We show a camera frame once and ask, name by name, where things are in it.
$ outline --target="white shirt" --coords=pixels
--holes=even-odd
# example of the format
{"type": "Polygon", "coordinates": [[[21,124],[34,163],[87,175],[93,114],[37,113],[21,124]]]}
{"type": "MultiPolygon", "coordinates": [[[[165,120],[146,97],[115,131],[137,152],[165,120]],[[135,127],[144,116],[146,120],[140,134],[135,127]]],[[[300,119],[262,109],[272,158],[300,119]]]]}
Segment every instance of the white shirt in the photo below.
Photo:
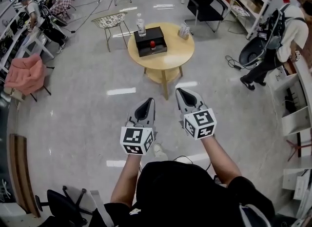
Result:
{"type": "MultiPolygon", "coordinates": [[[[285,13],[285,17],[299,17],[304,19],[301,9],[297,6],[290,5],[285,13]]],[[[286,22],[282,46],[277,51],[279,61],[286,62],[291,54],[291,43],[295,41],[301,49],[303,49],[309,34],[309,28],[306,23],[299,20],[291,20],[286,22]]]]}
{"type": "Polygon", "coordinates": [[[37,27],[40,27],[44,23],[44,18],[40,16],[39,6],[36,2],[31,1],[27,6],[28,13],[35,13],[37,15],[37,27]]]}

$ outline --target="white floor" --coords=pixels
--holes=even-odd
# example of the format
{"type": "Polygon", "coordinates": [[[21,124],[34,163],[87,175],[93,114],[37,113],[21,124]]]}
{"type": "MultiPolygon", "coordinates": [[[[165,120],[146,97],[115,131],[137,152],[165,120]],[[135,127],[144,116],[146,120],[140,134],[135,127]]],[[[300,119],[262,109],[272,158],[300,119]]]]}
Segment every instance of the white floor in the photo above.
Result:
{"type": "MultiPolygon", "coordinates": [[[[96,0],[76,0],[74,6],[93,1],[96,0]]],[[[247,71],[229,68],[225,61],[226,55],[238,59],[247,42],[246,35],[228,32],[231,22],[222,23],[215,34],[200,23],[193,30],[195,53],[183,66],[184,76],[169,84],[170,95],[166,101],[162,87],[147,78],[143,67],[130,58],[122,37],[110,39],[109,53],[104,31],[91,20],[132,7],[125,19],[130,31],[136,30],[139,12],[146,23],[181,24],[194,17],[186,7],[187,2],[120,0],[115,6],[110,5],[111,1],[102,0],[99,5],[94,2],[69,11],[70,21],[76,21],[67,28],[79,28],[78,31],[70,34],[64,30],[70,40],[54,60],[43,56],[47,65],[55,66],[46,79],[52,96],[41,90],[37,92],[37,103],[29,96],[20,107],[17,133],[27,137],[34,194],[45,201],[48,189],[61,192],[62,185],[67,185],[75,199],[84,187],[99,190],[103,201],[108,202],[122,169],[109,166],[109,161],[126,159],[119,145],[120,128],[131,106],[148,97],[156,101],[157,141],[169,158],[192,156],[195,164],[206,168],[209,159],[203,146],[186,136],[178,124],[175,86],[192,82],[196,86],[191,89],[200,93],[214,110],[220,144],[243,175],[278,206],[283,199],[281,178],[290,150],[279,133],[270,89],[256,86],[254,92],[247,90],[239,80],[247,71]],[[173,6],[154,8],[157,4],[173,6]],[[107,95],[109,90],[132,87],[136,93],[107,95]]],[[[236,23],[231,30],[243,29],[236,23]]],[[[120,33],[118,28],[111,31],[113,35],[120,33]]],[[[55,54],[57,44],[52,42],[48,48],[55,54]]],[[[150,152],[143,158],[143,165],[151,158],[150,152]]],[[[89,205],[90,198],[84,198],[82,206],[88,208],[89,205]]],[[[46,207],[43,216],[48,214],[46,207]]]]}

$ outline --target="black office chair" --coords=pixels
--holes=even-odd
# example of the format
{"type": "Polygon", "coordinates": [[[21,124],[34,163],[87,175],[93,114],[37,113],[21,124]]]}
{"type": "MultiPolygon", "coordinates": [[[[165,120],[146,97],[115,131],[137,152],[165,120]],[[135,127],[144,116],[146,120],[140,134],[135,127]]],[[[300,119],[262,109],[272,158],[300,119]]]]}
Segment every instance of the black office chair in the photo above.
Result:
{"type": "Polygon", "coordinates": [[[185,20],[184,22],[187,24],[187,21],[195,21],[196,26],[197,20],[204,21],[211,28],[211,26],[207,23],[208,21],[219,21],[215,30],[211,28],[215,33],[219,28],[220,21],[223,20],[223,13],[227,6],[221,0],[216,0],[222,5],[222,14],[219,14],[213,7],[210,6],[213,1],[214,0],[190,0],[187,8],[196,16],[196,18],[192,20],[185,20]]]}
{"type": "Polygon", "coordinates": [[[49,206],[53,215],[50,216],[42,225],[40,225],[40,227],[55,227],[57,225],[81,227],[88,223],[88,221],[82,217],[81,212],[88,215],[92,215],[92,213],[79,208],[81,199],[87,190],[81,190],[81,194],[76,203],[73,202],[66,190],[67,187],[63,186],[65,196],[53,190],[48,190],[48,202],[46,203],[40,202],[40,198],[37,195],[35,196],[38,209],[42,211],[43,206],[49,206]]]}

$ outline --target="pink chair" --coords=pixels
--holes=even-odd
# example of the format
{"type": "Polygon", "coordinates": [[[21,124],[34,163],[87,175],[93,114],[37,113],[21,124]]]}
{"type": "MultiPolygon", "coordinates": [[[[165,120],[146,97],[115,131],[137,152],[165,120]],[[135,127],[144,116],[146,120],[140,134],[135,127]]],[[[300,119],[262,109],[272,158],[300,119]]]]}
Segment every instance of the pink chair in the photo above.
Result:
{"type": "Polygon", "coordinates": [[[37,102],[32,93],[40,88],[43,87],[51,95],[43,84],[46,68],[54,69],[54,67],[45,66],[39,54],[33,54],[28,58],[13,59],[4,87],[15,88],[25,95],[30,94],[37,102]]]}

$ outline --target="round wooden table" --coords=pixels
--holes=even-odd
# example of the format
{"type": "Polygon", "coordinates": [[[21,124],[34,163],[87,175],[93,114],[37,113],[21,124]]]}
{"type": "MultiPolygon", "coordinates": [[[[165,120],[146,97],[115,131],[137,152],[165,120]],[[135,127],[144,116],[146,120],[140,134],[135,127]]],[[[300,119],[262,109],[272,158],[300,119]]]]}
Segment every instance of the round wooden table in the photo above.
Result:
{"type": "Polygon", "coordinates": [[[134,35],[129,38],[128,51],[131,58],[144,67],[144,73],[151,80],[163,84],[164,97],[168,100],[167,82],[174,80],[179,72],[183,76],[182,65],[193,55],[195,44],[191,35],[187,40],[179,37],[177,33],[180,27],[172,23],[151,23],[146,28],[158,26],[164,34],[167,52],[140,57],[134,35]]]}

